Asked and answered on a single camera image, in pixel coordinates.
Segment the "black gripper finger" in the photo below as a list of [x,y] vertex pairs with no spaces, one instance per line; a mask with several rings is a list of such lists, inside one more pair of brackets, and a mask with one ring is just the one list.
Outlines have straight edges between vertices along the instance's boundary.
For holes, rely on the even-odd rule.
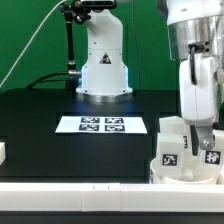
[[211,126],[197,127],[196,133],[201,150],[212,150],[214,148],[214,136]]

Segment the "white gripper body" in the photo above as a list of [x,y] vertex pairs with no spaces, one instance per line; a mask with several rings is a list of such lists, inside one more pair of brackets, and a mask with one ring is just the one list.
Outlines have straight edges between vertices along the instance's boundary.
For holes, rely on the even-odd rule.
[[179,68],[181,114],[185,123],[195,126],[211,126],[223,102],[223,89],[218,81],[221,69],[214,56],[195,55],[197,84],[191,81],[190,59]]

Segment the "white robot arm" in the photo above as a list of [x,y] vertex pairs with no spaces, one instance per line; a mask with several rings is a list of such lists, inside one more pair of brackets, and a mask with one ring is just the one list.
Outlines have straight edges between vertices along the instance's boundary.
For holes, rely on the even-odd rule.
[[[215,146],[213,124],[223,102],[224,0],[156,0],[167,21],[170,56],[180,62],[182,118],[196,128],[199,147]],[[119,0],[81,0],[87,14],[88,59],[77,92],[95,98],[130,93],[122,60],[123,27],[111,10]]]

